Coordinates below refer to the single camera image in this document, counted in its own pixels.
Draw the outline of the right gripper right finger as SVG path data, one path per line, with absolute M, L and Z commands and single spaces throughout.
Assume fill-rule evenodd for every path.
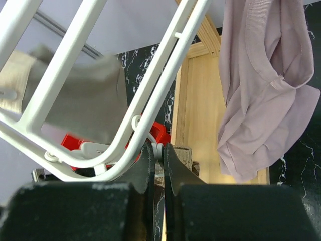
M 164 148 L 167 240 L 318 240 L 299 195 L 275 185 L 207 184 Z

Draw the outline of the brown argyle sock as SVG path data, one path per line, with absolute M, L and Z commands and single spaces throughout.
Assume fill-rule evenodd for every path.
M 199 177 L 200 164 L 192 160 L 192 149 L 184 146 L 173 146 L 178 159 Z M 159 161 L 155 165 L 155 184 L 161 187 L 165 186 L 164 170 Z

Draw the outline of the mauve sock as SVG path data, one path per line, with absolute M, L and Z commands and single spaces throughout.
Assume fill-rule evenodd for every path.
M 219 74 L 226 111 L 217 150 L 223 174 L 256 177 L 300 138 L 317 106 L 302 1 L 226 1 Z

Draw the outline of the white clip hanger frame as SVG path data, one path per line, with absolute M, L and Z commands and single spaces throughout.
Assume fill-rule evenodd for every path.
M 75 61 L 105 1 L 83 1 L 50 63 L 34 60 L 18 101 L 19 119 L 1 112 L 1 138 L 65 182 L 111 181 L 136 160 L 210 1 L 181 1 L 131 103 L 124 71 L 114 56 L 89 66 Z M 90 144 L 107 144 L 90 157 L 76 155 L 43 135 L 60 124 Z

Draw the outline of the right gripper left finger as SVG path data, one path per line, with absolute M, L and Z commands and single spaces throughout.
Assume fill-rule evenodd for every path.
M 1 240 L 152 240 L 153 150 L 107 182 L 23 185 L 1 213 Z

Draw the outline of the wooden stand with tray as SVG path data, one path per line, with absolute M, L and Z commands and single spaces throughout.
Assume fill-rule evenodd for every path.
M 179 159 L 171 160 L 170 166 L 174 179 L 193 176 L 206 183 L 235 184 L 233 177 L 220 172 L 217 131 L 225 112 L 218 70 L 221 37 L 208 15 L 197 36 L 200 42 L 190 45 L 176 76 L 171 144 L 192 149 L 192 160 L 200 164 L 199 177 Z

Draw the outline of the white hanger clip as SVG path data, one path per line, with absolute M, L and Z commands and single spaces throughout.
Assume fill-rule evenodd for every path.
M 135 115 L 131 121 L 131 126 L 132 126 L 132 129 L 134 132 L 136 131 L 136 128 L 138 126 L 140 119 L 141 119 L 140 115 Z M 161 156 L 161 150 L 162 150 L 163 145 L 159 144 L 156 141 L 156 138 L 151 133 L 148 133 L 147 139 L 151 142 L 154 157 L 157 158 L 156 165 L 155 165 L 155 177 L 156 178 L 163 178 L 164 171 L 163 171 L 163 169 L 159 163 L 159 160 L 158 160 L 159 157 Z

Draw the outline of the red plastic tray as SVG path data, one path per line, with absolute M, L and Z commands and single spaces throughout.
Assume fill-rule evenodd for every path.
M 167 132 L 167 129 L 164 125 L 154 122 L 151 130 L 151 136 L 156 140 L 157 143 L 166 144 L 169 143 L 171 140 L 171 135 Z M 61 142 L 61 145 L 68 150 L 79 150 L 80 146 L 83 142 L 86 142 L 86 139 L 81 139 L 72 134 L 66 134 L 64 139 Z M 71 166 L 73 172 L 85 176 L 85 177 L 93 177 L 95 176 L 94 168 L 77 168 Z

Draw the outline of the grey beige sock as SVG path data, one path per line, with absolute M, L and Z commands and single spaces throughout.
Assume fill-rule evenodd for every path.
M 1 108 L 22 114 L 54 52 L 38 45 L 29 53 L 14 50 L 1 70 Z M 75 64 L 48 116 L 47 124 L 89 141 L 109 144 L 128 109 L 125 73 L 115 55 L 89 65 Z

